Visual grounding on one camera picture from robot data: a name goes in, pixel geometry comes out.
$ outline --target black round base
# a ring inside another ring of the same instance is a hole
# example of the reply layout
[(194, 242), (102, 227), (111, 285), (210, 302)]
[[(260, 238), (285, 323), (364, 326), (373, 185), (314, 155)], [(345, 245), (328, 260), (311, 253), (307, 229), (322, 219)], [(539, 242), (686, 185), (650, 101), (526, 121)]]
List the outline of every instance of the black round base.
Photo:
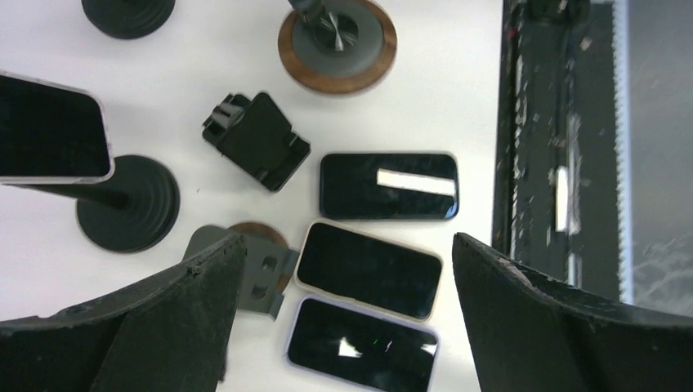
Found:
[(115, 159), (115, 173), (91, 185), (124, 192), (124, 209), (77, 201), (77, 219), (84, 234), (99, 247), (133, 253), (153, 247), (176, 222), (181, 196), (173, 174), (161, 163), (139, 155)]
[(176, 0), (82, 0), (87, 18), (106, 35), (134, 39), (161, 27)]

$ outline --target white smartphone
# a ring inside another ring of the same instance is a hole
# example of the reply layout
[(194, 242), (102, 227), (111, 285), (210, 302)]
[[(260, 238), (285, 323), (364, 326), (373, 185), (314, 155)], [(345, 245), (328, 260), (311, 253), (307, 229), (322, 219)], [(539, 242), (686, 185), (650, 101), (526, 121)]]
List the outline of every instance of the white smartphone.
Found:
[(114, 169), (101, 102), (0, 70), (0, 184), (95, 184)]
[(428, 319), (442, 260), (332, 220), (311, 224), (294, 271), (299, 287), (412, 321)]
[(292, 365), (386, 392), (427, 392), (438, 354), (433, 331), (309, 295), (286, 348)]

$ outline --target phone screen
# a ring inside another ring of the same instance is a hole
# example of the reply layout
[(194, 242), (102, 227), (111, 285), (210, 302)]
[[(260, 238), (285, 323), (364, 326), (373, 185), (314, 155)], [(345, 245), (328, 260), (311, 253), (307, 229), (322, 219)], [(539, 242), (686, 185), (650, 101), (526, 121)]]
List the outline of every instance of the phone screen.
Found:
[(441, 271), (436, 256), (316, 222), (296, 274), (302, 283), (336, 296), (425, 319)]
[(110, 164), (93, 98), (0, 73), (0, 178), (103, 177)]
[(458, 173), (446, 154), (328, 154), (320, 211), (330, 219), (447, 219), (458, 212)]
[(288, 359), (388, 392), (426, 392), (437, 348), (431, 333), (310, 298), (298, 311)]

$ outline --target stand pole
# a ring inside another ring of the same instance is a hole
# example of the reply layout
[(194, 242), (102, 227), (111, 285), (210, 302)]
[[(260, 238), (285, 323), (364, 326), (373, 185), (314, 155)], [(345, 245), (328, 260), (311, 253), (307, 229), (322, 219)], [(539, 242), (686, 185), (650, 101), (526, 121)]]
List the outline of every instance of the stand pole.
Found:
[(49, 194), (59, 194), (81, 201), (99, 203), (108, 207), (123, 209), (130, 202), (124, 193), (113, 189), (104, 189), (96, 185), (14, 185), (19, 188), (35, 189)]

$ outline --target black phone stand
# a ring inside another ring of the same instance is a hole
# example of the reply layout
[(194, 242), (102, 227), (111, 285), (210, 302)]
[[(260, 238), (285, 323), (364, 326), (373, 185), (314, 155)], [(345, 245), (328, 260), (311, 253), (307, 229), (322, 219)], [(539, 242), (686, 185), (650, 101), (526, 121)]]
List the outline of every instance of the black phone stand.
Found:
[(271, 192), (278, 192), (311, 153), (311, 145), (292, 132), (265, 92), (253, 100), (229, 94), (203, 126), (207, 142)]
[(22, 185), (77, 199), (84, 234), (112, 252), (133, 253), (153, 247), (173, 227), (181, 197), (173, 174), (161, 163), (139, 155), (115, 159), (115, 173), (95, 185)]
[(104, 34), (119, 39), (149, 35), (171, 16), (176, 0), (82, 0), (84, 14)]

